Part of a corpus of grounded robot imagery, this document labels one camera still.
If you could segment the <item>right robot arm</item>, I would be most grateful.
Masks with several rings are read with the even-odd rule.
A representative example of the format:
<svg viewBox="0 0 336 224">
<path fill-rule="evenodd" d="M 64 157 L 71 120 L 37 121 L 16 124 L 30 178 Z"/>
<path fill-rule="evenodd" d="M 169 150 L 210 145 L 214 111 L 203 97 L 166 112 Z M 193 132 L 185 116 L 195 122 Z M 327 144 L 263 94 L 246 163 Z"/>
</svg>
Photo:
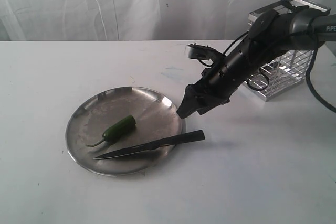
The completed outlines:
<svg viewBox="0 0 336 224">
<path fill-rule="evenodd" d="M 291 50 L 316 52 L 326 41 L 335 41 L 335 15 L 314 8 L 279 14 L 263 13 L 230 53 L 190 44 L 189 58 L 211 60 L 202 77 L 185 88 L 177 113 L 184 119 L 202 115 L 229 102 L 238 87 L 261 67 Z"/>
</svg>

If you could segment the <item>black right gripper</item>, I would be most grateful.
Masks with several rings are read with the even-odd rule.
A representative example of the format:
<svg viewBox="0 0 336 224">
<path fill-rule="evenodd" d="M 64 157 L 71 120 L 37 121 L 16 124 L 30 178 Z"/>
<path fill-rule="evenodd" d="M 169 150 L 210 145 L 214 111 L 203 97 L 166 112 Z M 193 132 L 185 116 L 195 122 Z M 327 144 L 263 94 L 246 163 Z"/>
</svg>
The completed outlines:
<svg viewBox="0 0 336 224">
<path fill-rule="evenodd" d="M 204 69 L 202 77 L 185 88 L 183 100 L 177 110 L 181 119 L 194 112 L 203 115 L 225 104 L 231 96 L 231 70 L 227 67 Z"/>
</svg>

